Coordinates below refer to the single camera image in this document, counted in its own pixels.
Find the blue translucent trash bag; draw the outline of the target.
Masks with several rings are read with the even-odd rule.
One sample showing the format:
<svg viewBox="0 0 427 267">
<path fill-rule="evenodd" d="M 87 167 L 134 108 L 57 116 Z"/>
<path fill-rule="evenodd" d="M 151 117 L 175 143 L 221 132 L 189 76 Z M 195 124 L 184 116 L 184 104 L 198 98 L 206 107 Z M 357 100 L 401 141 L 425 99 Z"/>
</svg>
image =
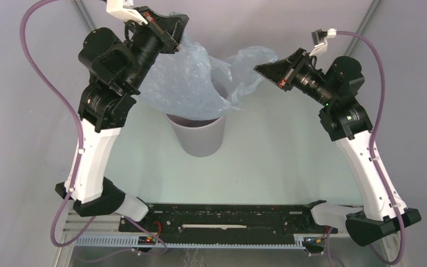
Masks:
<svg viewBox="0 0 427 267">
<path fill-rule="evenodd" d="M 277 54 L 264 46 L 242 48 L 224 60 L 184 31 L 180 50 L 160 54 L 139 88 L 136 100 L 167 115 L 212 120 L 244 110 L 241 100 L 264 78 L 254 68 L 274 62 Z"/>
</svg>

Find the grey plastic trash bin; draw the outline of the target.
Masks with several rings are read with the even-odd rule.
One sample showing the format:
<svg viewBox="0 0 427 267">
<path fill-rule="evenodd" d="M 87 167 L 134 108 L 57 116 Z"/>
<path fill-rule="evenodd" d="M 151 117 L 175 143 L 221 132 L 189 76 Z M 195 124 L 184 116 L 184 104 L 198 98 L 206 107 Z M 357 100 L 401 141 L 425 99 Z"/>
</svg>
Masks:
<svg viewBox="0 0 427 267">
<path fill-rule="evenodd" d="M 224 107 L 221 114 L 212 120 L 189 120 L 187 118 L 165 114 L 182 149 L 194 157 L 207 157 L 216 153 L 224 140 L 226 110 L 231 105 L 229 93 L 224 81 L 231 79 L 229 63 L 210 57 L 211 81 L 217 94 L 221 97 Z"/>
</svg>

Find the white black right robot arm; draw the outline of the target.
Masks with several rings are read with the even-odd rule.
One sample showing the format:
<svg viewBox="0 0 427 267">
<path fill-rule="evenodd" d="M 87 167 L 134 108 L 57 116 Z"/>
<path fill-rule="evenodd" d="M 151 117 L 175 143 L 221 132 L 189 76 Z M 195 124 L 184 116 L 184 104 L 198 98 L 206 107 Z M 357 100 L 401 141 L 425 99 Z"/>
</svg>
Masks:
<svg viewBox="0 0 427 267">
<path fill-rule="evenodd" d="M 345 156 L 363 200 L 362 208 L 312 202 L 301 217 L 303 229 L 314 233 L 331 226 L 346 231 L 356 244 L 368 246 L 418 223 L 421 215 L 400 197 L 380 159 L 375 143 L 377 124 L 356 99 L 365 81 L 359 61 L 340 56 L 327 71 L 316 68 L 316 59 L 327 50 L 328 39 L 337 35 L 334 28 L 319 29 L 312 33 L 311 52 L 299 48 L 254 70 L 281 90 L 297 88 L 322 106 L 320 123 Z"/>
</svg>

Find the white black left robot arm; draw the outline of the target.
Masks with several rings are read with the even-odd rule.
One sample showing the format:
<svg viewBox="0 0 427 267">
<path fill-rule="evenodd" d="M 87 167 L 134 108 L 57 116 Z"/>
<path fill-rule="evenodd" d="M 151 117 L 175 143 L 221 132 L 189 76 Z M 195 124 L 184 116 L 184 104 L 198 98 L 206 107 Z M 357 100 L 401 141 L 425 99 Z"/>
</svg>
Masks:
<svg viewBox="0 0 427 267">
<path fill-rule="evenodd" d="M 164 16 L 132 1 L 107 1 L 106 11 L 121 20 L 124 39 L 109 28 L 91 31 L 83 41 L 79 61 L 89 70 L 77 111 L 77 144 L 72 171 L 55 191 L 73 201 L 82 217 L 119 214 L 132 219 L 139 231 L 153 226 L 150 207 L 128 196 L 105 177 L 111 149 L 135 104 L 135 96 L 160 54 L 179 51 L 188 24 L 185 14 Z"/>
</svg>

